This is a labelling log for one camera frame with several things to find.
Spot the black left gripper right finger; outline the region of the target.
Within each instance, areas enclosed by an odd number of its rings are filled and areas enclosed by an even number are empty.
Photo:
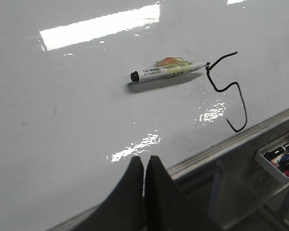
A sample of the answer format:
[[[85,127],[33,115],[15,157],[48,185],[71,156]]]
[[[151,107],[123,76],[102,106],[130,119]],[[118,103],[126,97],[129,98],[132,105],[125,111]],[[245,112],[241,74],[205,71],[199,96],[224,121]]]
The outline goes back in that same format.
[[[149,231],[219,231],[199,213],[178,188],[158,156],[151,156],[146,169],[144,204]]]

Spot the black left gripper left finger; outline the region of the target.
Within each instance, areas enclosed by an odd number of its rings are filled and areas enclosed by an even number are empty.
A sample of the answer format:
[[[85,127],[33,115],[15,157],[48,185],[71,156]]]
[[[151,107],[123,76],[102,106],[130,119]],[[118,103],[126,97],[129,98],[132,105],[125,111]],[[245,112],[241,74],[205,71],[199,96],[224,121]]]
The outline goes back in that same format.
[[[138,231],[141,228],[144,167],[134,156],[111,194],[75,231]]]

